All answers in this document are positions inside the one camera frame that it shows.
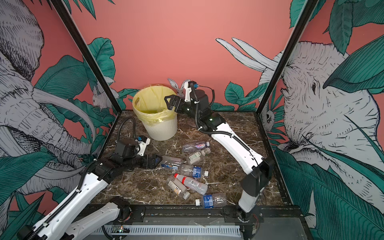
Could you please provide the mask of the clear bottle blue label centre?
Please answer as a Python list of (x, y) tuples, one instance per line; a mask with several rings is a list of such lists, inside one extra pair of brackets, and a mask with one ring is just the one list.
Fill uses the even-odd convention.
[(200, 179), (209, 176), (209, 171), (204, 170), (199, 166), (182, 165), (179, 168), (181, 175), (192, 177), (194, 179)]

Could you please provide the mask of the clear bottle blue cap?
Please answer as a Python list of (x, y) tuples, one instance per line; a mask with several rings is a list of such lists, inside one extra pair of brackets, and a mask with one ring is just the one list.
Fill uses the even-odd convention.
[(162, 156), (160, 166), (177, 171), (183, 165), (183, 160), (176, 157)]

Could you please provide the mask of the clear bottle white label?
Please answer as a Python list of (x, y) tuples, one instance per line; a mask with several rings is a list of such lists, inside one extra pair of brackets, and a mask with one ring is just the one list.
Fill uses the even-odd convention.
[(199, 162), (201, 162), (205, 158), (206, 155), (208, 155), (210, 153), (211, 153), (211, 149), (210, 148), (206, 148), (206, 149), (203, 149), (203, 150), (196, 151), (195, 153), (193, 153), (193, 154), (188, 156), (187, 163), (189, 165), (196, 165)]

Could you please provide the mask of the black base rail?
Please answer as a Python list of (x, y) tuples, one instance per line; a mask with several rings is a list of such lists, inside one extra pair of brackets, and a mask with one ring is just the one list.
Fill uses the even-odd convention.
[(192, 205), (130, 205), (131, 214), (125, 221), (115, 220), (115, 223), (143, 223), (150, 218), (223, 218), (226, 223), (240, 225), (262, 223), (267, 218), (301, 218), (303, 213), (298, 206), (256, 206), (247, 214), (245, 219), (240, 218), (238, 207), (227, 205), (223, 208), (203, 209)]

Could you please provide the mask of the black corner frame post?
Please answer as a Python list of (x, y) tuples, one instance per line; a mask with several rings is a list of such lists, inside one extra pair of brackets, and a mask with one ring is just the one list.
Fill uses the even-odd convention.
[(278, 80), (281, 78), (281, 75), (283, 73), (284, 68), (287, 66), (288, 60), (291, 58), (293, 51), (296, 48), (296, 44), (300, 40), (308, 22), (310, 21), (310, 18), (318, 4), (318, 1), (306, 1), (304, 4), (304, 7), (301, 11), (300, 17), (296, 23), (296, 26), (293, 29), (293, 32), (291, 34), (291, 37), (286, 45), (286, 48), (281, 56), (281, 59), (278, 63), (277, 68), (274, 70), (274, 74), (272, 76), (272, 79), (266, 89), (266, 92), (262, 98), (262, 101), (256, 111), (256, 116), (260, 116), (262, 113), (262, 110), (264, 109), (265, 105), (267, 104), (267, 101), (269, 99), (269, 96), (272, 94), (274, 87), (276, 86)]
[(51, 3), (55, 8), (56, 12), (58, 13), (59, 17), (61, 18), (62, 22), (66, 26), (68, 32), (70, 33), (77, 47), (81, 51), (83, 57), (85, 58), (87, 64), (91, 69), (91, 72), (95, 75), (98, 82), (100, 83), (103, 90), (105, 91), (107, 97), (111, 101), (113, 107), (115, 108), (118, 114), (121, 114), (122, 109), (120, 108), (120, 105), (118, 104), (109, 85), (107, 84), (100, 67), (98, 66), (95, 58), (93, 57), (88, 45), (85, 43), (85, 40), (81, 35), (81, 33), (79, 32), (78, 27), (74, 23), (66, 5), (64, 4), (63, 1), (58, 1), (58, 0), (52, 0)]

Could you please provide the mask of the white ribbed waste bin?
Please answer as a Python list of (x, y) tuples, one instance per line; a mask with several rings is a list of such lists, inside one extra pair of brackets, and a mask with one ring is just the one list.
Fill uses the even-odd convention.
[(156, 141), (166, 141), (172, 138), (178, 130), (178, 121), (177, 117), (173, 120), (159, 123), (155, 126), (148, 126), (144, 124), (146, 131), (148, 132), (150, 138)]

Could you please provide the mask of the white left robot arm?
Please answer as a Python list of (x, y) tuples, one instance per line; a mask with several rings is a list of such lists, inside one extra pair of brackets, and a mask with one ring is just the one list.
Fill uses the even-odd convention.
[(118, 161), (100, 158), (93, 161), (82, 173), (78, 186), (42, 220), (34, 226), (22, 227), (19, 240), (80, 240), (105, 224), (117, 220), (125, 222), (132, 216), (130, 203), (122, 197), (114, 197), (101, 209), (76, 221), (76, 217), (92, 199), (115, 178), (128, 170), (155, 169), (162, 161), (157, 154), (137, 155)]

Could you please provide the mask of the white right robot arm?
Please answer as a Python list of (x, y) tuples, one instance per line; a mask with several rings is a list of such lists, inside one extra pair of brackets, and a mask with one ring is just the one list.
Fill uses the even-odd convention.
[(246, 176), (241, 180), (243, 192), (238, 202), (238, 216), (242, 221), (249, 219), (272, 178), (273, 159), (264, 158), (249, 147), (219, 113), (211, 110), (204, 97), (186, 102), (179, 96), (170, 95), (164, 100), (168, 110), (194, 118), (197, 130), (220, 143), (240, 164)]

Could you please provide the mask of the clear bottle purple label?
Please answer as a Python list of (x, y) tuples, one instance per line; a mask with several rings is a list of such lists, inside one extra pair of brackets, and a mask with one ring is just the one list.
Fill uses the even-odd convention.
[(199, 141), (199, 142), (188, 143), (182, 147), (182, 152), (183, 153), (196, 152), (199, 150), (206, 149), (209, 146), (210, 146), (210, 142), (208, 142), (208, 141)]

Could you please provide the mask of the black left corner frame post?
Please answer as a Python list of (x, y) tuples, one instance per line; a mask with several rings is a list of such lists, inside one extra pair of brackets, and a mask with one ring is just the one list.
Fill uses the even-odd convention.
[(121, 114), (122, 109), (120, 108), (120, 105), (118, 104), (109, 85), (107, 84), (100, 67), (98, 66), (95, 58), (93, 57), (88, 45), (85, 43), (85, 40), (81, 35), (81, 33), (79, 32), (78, 27), (74, 23), (66, 5), (64, 4), (63, 1), (58, 1), (58, 0), (52, 0), (51, 3), (55, 8), (56, 12), (58, 13), (59, 17), (61, 18), (62, 22), (66, 26), (68, 32), (70, 33), (77, 47), (81, 51), (83, 57), (85, 58), (87, 64), (91, 69), (91, 72), (95, 75), (98, 82), (100, 83), (103, 90), (105, 91), (107, 97), (111, 101), (113, 107), (115, 108), (118, 114)]

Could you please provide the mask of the clear bottle brown label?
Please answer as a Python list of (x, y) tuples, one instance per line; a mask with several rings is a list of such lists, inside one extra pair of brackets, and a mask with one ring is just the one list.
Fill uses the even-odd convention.
[(171, 191), (173, 191), (184, 200), (187, 200), (190, 197), (190, 192), (188, 191), (187, 187), (184, 186), (176, 177), (169, 176), (166, 183)]

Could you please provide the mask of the yellow plastic bin liner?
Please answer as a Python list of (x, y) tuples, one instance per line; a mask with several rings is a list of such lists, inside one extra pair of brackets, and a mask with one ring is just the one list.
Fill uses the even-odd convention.
[(165, 97), (175, 94), (172, 89), (162, 85), (144, 88), (133, 98), (133, 111), (139, 120), (148, 126), (173, 120), (177, 113), (168, 109)]

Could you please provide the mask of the black right corner frame post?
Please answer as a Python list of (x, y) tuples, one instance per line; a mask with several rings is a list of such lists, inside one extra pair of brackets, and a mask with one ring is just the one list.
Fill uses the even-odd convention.
[(281, 56), (281, 59), (278, 63), (277, 68), (274, 70), (274, 74), (272, 76), (272, 79), (266, 89), (266, 92), (262, 98), (262, 101), (256, 111), (256, 116), (260, 116), (262, 113), (262, 110), (264, 109), (265, 105), (267, 104), (267, 101), (269, 99), (269, 96), (272, 94), (274, 87), (276, 86), (278, 80), (281, 78), (281, 75), (283, 73), (284, 68), (287, 66), (288, 60), (291, 58), (293, 51), (296, 48), (296, 44), (300, 40), (308, 22), (310, 21), (310, 18), (318, 4), (318, 1), (306, 1), (304, 4), (304, 7), (301, 11), (300, 17), (296, 23), (296, 26), (293, 29), (293, 32), (291, 34), (291, 37), (286, 45), (286, 48)]

